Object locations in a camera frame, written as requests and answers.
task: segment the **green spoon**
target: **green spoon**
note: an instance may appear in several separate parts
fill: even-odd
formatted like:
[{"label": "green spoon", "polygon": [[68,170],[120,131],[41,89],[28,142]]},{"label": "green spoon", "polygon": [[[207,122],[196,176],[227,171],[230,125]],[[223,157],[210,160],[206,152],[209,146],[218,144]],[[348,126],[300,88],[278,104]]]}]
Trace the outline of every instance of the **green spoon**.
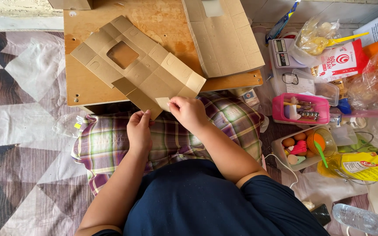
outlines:
[{"label": "green spoon", "polygon": [[329,168],[329,167],[328,167],[328,164],[327,164],[327,162],[326,162],[325,156],[323,155],[322,147],[321,147],[320,144],[319,144],[318,142],[316,142],[316,141],[315,141],[315,146],[316,146],[316,149],[319,151],[320,156],[322,157],[322,161],[323,161],[323,163],[325,164],[325,167],[326,167],[326,168]]}]

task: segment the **digital kitchen scale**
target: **digital kitchen scale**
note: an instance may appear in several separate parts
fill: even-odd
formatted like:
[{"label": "digital kitchen scale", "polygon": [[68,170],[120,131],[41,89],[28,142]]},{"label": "digital kitchen scale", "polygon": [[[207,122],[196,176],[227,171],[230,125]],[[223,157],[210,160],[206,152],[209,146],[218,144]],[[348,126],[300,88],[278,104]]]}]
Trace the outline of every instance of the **digital kitchen scale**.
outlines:
[{"label": "digital kitchen scale", "polygon": [[270,56],[273,57],[274,66],[276,68],[306,68],[307,66],[296,61],[292,56],[288,55],[287,49],[290,47],[294,39],[275,39],[269,40],[271,47]]}]

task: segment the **red and white package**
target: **red and white package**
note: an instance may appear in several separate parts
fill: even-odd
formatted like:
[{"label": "red and white package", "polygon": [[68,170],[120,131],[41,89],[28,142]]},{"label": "red and white package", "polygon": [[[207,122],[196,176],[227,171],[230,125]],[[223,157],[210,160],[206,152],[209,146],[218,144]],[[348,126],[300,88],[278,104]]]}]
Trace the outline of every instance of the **red and white package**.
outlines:
[{"label": "red and white package", "polygon": [[323,64],[311,68],[312,75],[328,82],[361,74],[369,60],[362,50],[361,39],[324,50],[320,56]]}]

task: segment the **handwritten note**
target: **handwritten note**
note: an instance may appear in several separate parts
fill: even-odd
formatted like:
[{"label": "handwritten note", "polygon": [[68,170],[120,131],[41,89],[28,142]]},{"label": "handwritten note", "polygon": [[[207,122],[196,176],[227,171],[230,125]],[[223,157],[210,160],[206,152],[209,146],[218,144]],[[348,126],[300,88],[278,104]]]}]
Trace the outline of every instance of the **handwritten note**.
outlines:
[{"label": "handwritten note", "polygon": [[287,82],[287,93],[304,93],[310,92],[315,94],[315,83],[311,79],[298,78],[298,84],[292,84],[295,76],[286,75],[285,82]]}]

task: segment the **pink plastic container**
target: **pink plastic container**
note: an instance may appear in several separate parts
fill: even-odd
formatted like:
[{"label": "pink plastic container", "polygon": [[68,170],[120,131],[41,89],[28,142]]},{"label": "pink plastic container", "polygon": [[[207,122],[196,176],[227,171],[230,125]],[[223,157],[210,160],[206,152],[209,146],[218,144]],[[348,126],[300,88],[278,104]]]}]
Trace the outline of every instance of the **pink plastic container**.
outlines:
[{"label": "pink plastic container", "polygon": [[[319,113],[319,119],[316,122],[310,121],[296,121],[287,119],[284,116],[284,99],[291,99],[296,97],[299,101],[312,102],[316,104],[314,111]],[[320,125],[329,123],[329,103],[327,99],[309,95],[302,95],[296,93],[283,93],[272,99],[272,118],[277,123],[284,124],[304,124],[304,125]]]}]

